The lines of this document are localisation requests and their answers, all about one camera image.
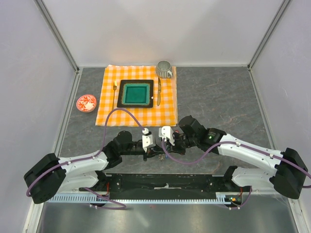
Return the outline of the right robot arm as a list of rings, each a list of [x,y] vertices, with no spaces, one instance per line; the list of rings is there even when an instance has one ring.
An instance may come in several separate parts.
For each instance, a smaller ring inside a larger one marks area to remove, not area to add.
[[[171,127],[163,127],[163,141],[168,149],[184,154],[187,148],[198,147],[205,154],[213,152],[244,161],[254,168],[230,166],[223,178],[223,187],[234,191],[238,187],[252,186],[259,189],[274,189],[279,194],[299,199],[308,169],[297,151],[284,151],[256,146],[242,141],[222,130],[205,128],[192,116],[179,122],[182,133]]]

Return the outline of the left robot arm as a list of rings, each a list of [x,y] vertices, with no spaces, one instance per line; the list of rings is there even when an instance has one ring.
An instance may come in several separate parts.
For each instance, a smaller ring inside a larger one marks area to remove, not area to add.
[[[156,144],[151,133],[139,141],[132,140],[129,131],[121,131],[101,150],[72,158],[45,155],[25,175],[26,195],[35,204],[50,200],[56,193],[79,188],[105,189],[107,180],[100,171],[113,168],[122,162],[124,155],[141,155],[144,160],[160,155],[163,149]]]

